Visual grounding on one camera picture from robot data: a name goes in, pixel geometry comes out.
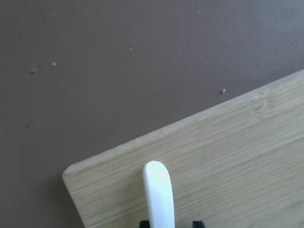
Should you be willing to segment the black left-side right gripper left finger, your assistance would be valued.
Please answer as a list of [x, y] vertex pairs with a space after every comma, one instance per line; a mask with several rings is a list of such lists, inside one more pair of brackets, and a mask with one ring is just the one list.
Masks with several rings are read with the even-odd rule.
[[139, 228], [150, 228], [149, 221], [140, 221]]

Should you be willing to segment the black right-side right gripper right finger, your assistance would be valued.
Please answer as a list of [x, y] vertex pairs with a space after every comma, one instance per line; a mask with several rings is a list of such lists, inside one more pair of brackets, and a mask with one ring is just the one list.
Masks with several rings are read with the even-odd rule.
[[203, 223], [203, 221], [193, 221], [192, 227], [193, 228], [205, 228], [205, 224]]

